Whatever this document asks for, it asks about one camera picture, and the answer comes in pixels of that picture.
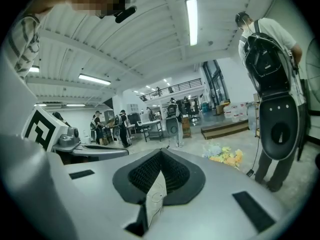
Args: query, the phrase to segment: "ceiling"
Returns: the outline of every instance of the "ceiling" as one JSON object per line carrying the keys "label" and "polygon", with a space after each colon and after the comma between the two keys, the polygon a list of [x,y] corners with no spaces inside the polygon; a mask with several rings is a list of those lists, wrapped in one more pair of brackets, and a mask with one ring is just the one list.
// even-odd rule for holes
{"label": "ceiling", "polygon": [[[250,11],[262,17],[272,0],[197,2],[195,46],[189,45],[185,0],[134,0],[137,12],[120,24],[113,16],[99,19],[57,5],[40,29],[34,62],[40,73],[29,73],[26,82],[40,103],[101,104],[116,93],[154,83],[188,65],[229,57],[230,47],[237,43],[233,39],[239,38],[235,14]],[[80,73],[111,85],[80,80]]]}

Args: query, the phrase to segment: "ceiling light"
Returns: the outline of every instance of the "ceiling light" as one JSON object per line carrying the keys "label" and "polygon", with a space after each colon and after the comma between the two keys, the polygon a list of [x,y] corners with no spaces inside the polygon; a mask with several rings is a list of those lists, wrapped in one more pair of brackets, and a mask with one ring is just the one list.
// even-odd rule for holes
{"label": "ceiling light", "polygon": [[67,107],[84,107],[85,104],[67,104]]}
{"label": "ceiling light", "polygon": [[198,3],[197,0],[187,0],[186,8],[188,11],[190,45],[195,46],[198,42]]}
{"label": "ceiling light", "polygon": [[38,66],[30,67],[29,72],[39,73],[39,67]]}
{"label": "ceiling light", "polygon": [[102,80],[102,79],[99,79],[99,78],[95,78],[95,77],[92,77],[92,76],[89,76],[89,75],[86,75],[86,74],[80,74],[79,75],[79,79],[88,80],[88,81],[96,82],[96,83],[107,85],[107,86],[111,84],[110,81],[106,81],[106,80]]}

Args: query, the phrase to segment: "wooden platform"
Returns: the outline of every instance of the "wooden platform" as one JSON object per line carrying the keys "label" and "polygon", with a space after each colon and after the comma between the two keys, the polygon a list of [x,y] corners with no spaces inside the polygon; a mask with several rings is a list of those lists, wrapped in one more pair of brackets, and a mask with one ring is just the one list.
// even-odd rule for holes
{"label": "wooden platform", "polygon": [[240,133],[248,129],[248,120],[244,120],[239,122],[230,122],[202,127],[201,133],[206,140],[210,140],[231,134]]}

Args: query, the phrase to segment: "balcony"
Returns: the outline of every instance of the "balcony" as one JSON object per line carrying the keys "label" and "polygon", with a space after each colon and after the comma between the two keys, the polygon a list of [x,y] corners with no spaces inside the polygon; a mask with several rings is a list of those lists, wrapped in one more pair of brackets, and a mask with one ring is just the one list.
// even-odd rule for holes
{"label": "balcony", "polygon": [[168,86],[166,88],[159,89],[159,90],[147,93],[145,95],[141,95],[140,99],[144,102],[147,102],[150,100],[154,100],[154,99],[158,100],[159,98],[162,98],[162,97],[187,93],[187,92],[202,89],[202,88],[203,88],[203,84],[202,84],[201,78],[197,78],[191,81]]}

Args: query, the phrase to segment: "floor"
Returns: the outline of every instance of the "floor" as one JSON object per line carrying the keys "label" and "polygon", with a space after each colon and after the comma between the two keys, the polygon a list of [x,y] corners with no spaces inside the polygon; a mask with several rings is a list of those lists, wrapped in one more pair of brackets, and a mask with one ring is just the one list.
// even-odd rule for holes
{"label": "floor", "polygon": [[[201,127],[213,125],[214,123],[224,122],[223,116],[213,116],[211,112],[201,115],[200,122],[196,122],[191,126],[191,138],[184,139],[183,147],[176,147],[173,138],[165,138],[162,141],[159,140],[147,140],[143,137],[143,134],[136,134],[132,141],[132,146],[128,148],[130,154],[138,153],[145,150],[154,150],[158,148],[165,148],[168,145],[170,149],[180,150],[188,152],[195,156],[202,157],[203,153],[212,145],[220,145],[221,147],[230,147],[234,152],[237,149],[243,152],[243,162],[240,164],[239,169],[246,174],[254,163],[256,153],[257,158],[253,170],[258,168],[258,161],[261,154],[261,145],[259,145],[258,152],[258,138],[250,131],[243,131],[229,136],[215,138],[211,140],[205,140],[201,134]],[[120,147],[120,144],[116,141],[109,144],[108,147]],[[320,148],[312,143],[307,143],[304,146],[301,160],[293,162],[292,168],[287,179],[284,181],[282,188],[275,192],[274,195],[286,206],[288,209],[294,208],[297,204],[300,204],[310,193],[310,189],[315,183],[318,175],[318,169],[315,164],[315,157],[320,153]],[[268,181],[275,170],[277,165],[276,161],[271,163],[265,180]]]}

